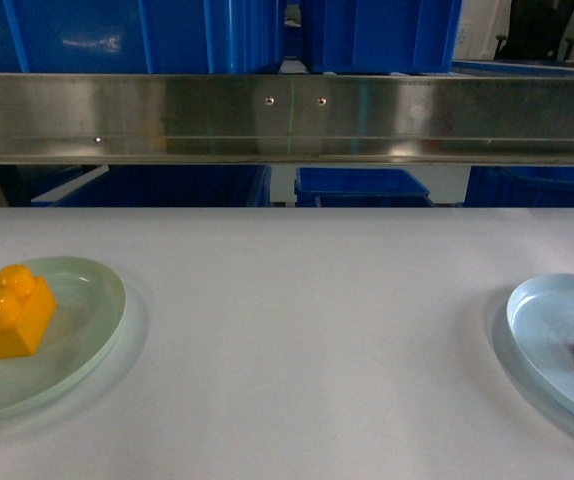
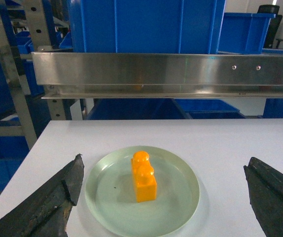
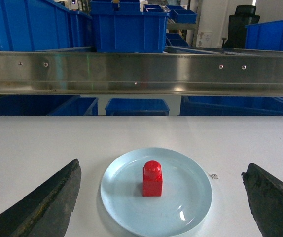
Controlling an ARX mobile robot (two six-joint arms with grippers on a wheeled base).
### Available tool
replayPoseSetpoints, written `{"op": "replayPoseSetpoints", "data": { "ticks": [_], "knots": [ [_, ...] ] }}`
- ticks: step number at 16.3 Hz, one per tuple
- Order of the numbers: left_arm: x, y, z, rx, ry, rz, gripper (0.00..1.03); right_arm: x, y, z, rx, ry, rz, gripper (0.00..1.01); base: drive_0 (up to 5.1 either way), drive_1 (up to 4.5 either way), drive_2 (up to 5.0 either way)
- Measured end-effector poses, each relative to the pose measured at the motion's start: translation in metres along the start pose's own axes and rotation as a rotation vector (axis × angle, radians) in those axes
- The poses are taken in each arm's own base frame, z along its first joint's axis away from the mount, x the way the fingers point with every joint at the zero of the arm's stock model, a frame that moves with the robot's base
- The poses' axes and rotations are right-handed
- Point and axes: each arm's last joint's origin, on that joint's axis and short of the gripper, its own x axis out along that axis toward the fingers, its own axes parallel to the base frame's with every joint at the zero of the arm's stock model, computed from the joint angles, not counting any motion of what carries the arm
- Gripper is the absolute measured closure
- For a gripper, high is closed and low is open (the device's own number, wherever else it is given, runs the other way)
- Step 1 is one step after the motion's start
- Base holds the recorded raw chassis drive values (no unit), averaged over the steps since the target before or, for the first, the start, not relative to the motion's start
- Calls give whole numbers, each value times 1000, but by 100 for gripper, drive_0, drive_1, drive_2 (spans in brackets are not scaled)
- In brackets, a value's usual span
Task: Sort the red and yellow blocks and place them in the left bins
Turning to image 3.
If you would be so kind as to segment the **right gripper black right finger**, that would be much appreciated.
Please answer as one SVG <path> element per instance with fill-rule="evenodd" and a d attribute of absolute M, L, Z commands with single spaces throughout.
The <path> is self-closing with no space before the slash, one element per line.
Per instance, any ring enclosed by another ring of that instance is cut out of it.
<path fill-rule="evenodd" d="M 264 237 L 283 237 L 283 182 L 255 163 L 242 173 L 253 218 Z"/>

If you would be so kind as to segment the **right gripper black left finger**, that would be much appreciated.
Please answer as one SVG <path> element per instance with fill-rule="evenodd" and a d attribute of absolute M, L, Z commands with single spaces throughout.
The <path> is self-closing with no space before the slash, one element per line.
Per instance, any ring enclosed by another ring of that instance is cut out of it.
<path fill-rule="evenodd" d="M 63 237 L 80 182 L 81 168 L 74 159 L 0 214 L 0 237 Z"/>

